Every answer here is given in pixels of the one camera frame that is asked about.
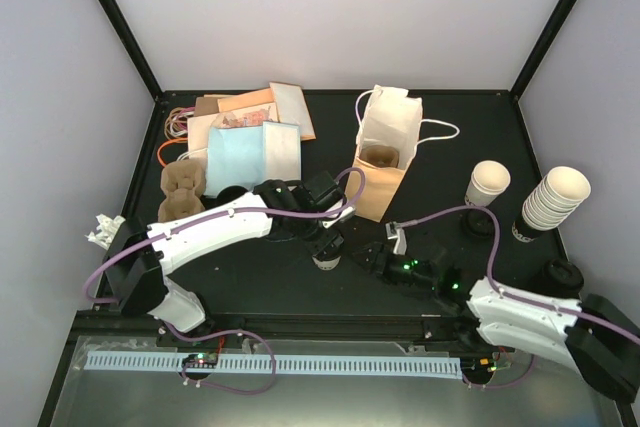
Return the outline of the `black enclosure frame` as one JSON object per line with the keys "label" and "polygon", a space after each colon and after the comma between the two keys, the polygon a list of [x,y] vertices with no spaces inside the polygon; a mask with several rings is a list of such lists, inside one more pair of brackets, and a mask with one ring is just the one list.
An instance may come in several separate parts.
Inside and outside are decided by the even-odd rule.
{"label": "black enclosure frame", "polygon": [[[177,93],[173,90],[164,91],[160,87],[160,84],[153,74],[150,64],[146,60],[133,31],[117,3],[117,0],[98,0],[98,2],[154,100],[151,120],[145,133],[142,148],[138,156],[123,206],[123,212],[130,214],[137,205],[141,195],[142,182],[146,177],[146,173],[150,165],[150,152],[155,141],[155,134],[159,131],[161,110],[169,105],[169,98],[175,96]],[[547,19],[541,34],[536,40],[534,47],[531,49],[524,66],[519,72],[514,85],[508,90],[501,90],[499,92],[503,97],[509,100],[511,109],[517,117],[518,132],[527,147],[528,160],[526,161],[526,165],[533,170],[535,177],[538,180],[542,178],[542,174],[534,153],[529,133],[525,126],[519,100],[525,93],[576,2],[577,0],[558,0],[551,15]],[[49,393],[38,421],[40,426],[51,426],[53,424],[54,414],[57,412],[60,404],[63,381],[66,380],[68,376],[68,370],[71,364],[71,348],[77,343],[77,339],[75,338],[76,330],[77,326],[73,325],[65,343],[55,376],[51,383]]]}

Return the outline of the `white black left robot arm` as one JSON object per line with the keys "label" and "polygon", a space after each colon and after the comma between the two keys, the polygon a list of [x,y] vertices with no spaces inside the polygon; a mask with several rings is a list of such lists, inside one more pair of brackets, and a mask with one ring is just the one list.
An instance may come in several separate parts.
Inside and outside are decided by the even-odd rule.
{"label": "white black left robot arm", "polygon": [[149,314],[193,346],[207,344],[215,323],[198,295],[170,276],[197,258],[233,244],[284,233],[300,240],[321,268],[335,267],[344,239],[337,223],[355,212],[326,172],[308,182],[267,180],[252,191],[189,217],[144,225],[124,221],[107,249],[105,274],[123,316]]}

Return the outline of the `tall white cup stack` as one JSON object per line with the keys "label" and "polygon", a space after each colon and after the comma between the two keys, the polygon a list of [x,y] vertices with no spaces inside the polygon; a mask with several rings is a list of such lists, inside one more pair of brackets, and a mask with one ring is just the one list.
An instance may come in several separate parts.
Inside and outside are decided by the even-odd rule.
{"label": "tall white cup stack", "polygon": [[552,168],[522,204],[512,224],[513,236],[531,243],[559,227],[591,194],[591,184],[577,169]]}

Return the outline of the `brown white flat paper bag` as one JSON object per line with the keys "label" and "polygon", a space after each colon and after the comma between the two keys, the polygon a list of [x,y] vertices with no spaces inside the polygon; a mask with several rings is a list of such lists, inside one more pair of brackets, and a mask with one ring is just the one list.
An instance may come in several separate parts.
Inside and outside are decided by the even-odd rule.
{"label": "brown white flat paper bag", "polygon": [[297,125],[302,141],[315,140],[316,134],[303,89],[298,85],[278,82],[271,82],[269,87],[278,108],[280,122]]}

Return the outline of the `brown paper takeout bag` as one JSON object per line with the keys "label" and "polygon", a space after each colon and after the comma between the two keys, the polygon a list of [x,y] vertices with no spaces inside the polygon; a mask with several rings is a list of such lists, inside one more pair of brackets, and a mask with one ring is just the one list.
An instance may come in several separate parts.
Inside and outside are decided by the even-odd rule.
{"label": "brown paper takeout bag", "polygon": [[450,140],[460,133],[454,124],[423,116],[422,100],[404,88],[380,85],[355,102],[358,132],[346,196],[355,214],[379,222],[396,195],[420,145]]}

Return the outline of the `stack of black lids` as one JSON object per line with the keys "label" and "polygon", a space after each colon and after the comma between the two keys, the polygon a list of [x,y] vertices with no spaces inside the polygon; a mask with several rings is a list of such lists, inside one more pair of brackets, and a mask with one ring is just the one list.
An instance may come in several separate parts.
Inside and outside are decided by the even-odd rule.
{"label": "stack of black lids", "polygon": [[[489,239],[495,233],[490,217],[477,210],[464,214],[462,227],[467,234],[483,240]],[[580,269],[570,261],[552,258],[540,264],[519,286],[540,295],[578,299],[584,287],[584,277]]]}

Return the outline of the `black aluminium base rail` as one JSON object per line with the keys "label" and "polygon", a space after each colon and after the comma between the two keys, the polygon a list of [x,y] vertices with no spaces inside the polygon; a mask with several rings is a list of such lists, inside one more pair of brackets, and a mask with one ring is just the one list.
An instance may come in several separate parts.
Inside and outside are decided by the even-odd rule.
{"label": "black aluminium base rail", "polygon": [[[372,341],[423,345],[430,351],[489,352],[491,344],[477,332],[469,317],[441,316],[348,316],[284,314],[215,314],[188,331],[200,337],[223,330],[242,329],[267,340]],[[151,316],[124,317],[107,309],[76,313],[74,335],[157,336],[161,344],[172,344],[168,327]]]}

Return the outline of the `short white cup stack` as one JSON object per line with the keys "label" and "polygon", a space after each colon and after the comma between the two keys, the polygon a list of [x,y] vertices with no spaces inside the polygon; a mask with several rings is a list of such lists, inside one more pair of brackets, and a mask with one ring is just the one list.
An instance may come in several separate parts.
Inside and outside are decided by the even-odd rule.
{"label": "short white cup stack", "polygon": [[494,160],[481,161],[471,172],[464,202],[469,206],[487,207],[510,183],[510,172],[503,164]]}

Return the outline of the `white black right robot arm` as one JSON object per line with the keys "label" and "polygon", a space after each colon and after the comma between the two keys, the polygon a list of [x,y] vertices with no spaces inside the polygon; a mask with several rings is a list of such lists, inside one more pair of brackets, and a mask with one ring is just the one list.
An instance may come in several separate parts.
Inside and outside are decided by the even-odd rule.
{"label": "white black right robot arm", "polygon": [[595,391],[620,403],[639,393],[639,328],[613,302],[596,294],[554,298],[493,284],[456,265],[433,244],[420,253],[399,254],[381,242],[353,258],[378,280],[414,288],[450,316],[457,343],[526,351],[579,373]]}

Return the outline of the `single white paper cup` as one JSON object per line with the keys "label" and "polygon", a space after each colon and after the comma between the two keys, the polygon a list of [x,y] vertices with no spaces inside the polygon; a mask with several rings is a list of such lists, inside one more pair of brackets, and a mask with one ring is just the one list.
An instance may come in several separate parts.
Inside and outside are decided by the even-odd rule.
{"label": "single white paper cup", "polygon": [[312,258],[314,264],[322,271],[331,271],[335,269],[339,265],[340,260],[340,256],[328,260],[322,260],[316,256]]}

